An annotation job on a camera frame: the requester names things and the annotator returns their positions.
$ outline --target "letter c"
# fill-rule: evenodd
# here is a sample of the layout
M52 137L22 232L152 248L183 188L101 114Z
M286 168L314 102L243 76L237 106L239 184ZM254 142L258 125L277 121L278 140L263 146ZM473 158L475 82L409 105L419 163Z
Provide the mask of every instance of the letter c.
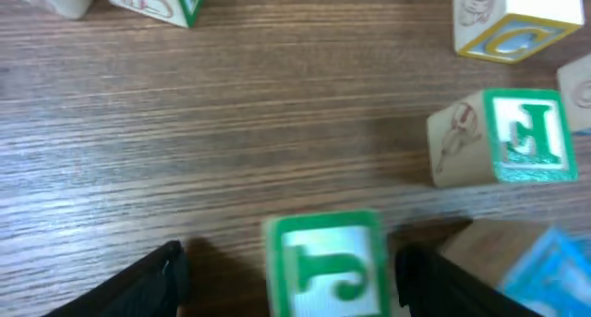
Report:
M503 43L506 43L510 39L514 38L515 36L523 35L523 34L532 34L534 38L527 43L520 44L518 48L502 51L499 49L499 46ZM518 30L509 30L504 32L503 34L493 38L485 47L485 51L489 55L524 55L527 52L527 47L530 43L542 43L544 42L552 32L549 30L544 30L538 27L526 27Z

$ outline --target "table surface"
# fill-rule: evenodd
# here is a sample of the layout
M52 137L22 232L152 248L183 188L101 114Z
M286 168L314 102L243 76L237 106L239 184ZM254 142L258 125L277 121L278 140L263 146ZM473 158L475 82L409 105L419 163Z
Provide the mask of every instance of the table surface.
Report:
M261 225L372 208L384 234L551 221L591 247L580 182L434 189L425 118L487 87L555 89L591 27L523 63L458 58L452 0L206 0L185 30L98 0L0 0L0 315L48 312L170 239L187 315L265 315Z

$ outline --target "green letter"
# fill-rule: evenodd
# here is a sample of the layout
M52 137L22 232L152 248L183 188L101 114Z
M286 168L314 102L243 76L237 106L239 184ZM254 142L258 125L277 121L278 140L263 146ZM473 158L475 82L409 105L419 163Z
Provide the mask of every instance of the green letter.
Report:
M560 157L552 154L549 147L548 130L546 129L545 114L550 109L548 105L524 104L522 108L529 114L532 127L526 128L523 124L515 123L517 142L513 146L507 142L509 161L518 163L559 164ZM532 151L529 154L518 152L515 147L523 146L527 139L532 139Z
M336 283L334 294L340 300L357 299L368 286L368 272L363 263L353 254L335 253L325 256L308 256L302 246L289 248L288 253L295 259L295 267L291 272L297 272L295 286L298 292L307 291L312 278L324 274L353 272L359 275L358 284L346 281Z

